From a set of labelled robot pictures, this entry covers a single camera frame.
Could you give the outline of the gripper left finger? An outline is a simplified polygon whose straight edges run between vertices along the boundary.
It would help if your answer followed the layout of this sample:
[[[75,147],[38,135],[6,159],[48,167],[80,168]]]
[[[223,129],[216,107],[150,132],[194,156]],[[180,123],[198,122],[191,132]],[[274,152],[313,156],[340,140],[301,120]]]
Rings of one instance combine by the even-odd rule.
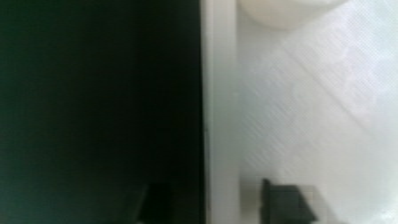
[[[150,185],[139,210],[137,224],[173,224],[173,187],[168,183]]]

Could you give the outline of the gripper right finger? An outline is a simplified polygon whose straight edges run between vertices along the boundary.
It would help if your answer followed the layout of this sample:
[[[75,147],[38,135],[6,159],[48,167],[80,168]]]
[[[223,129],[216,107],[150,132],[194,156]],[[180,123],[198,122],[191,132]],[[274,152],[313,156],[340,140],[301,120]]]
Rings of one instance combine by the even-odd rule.
[[[260,224],[313,224],[317,215],[295,185],[262,182]]]

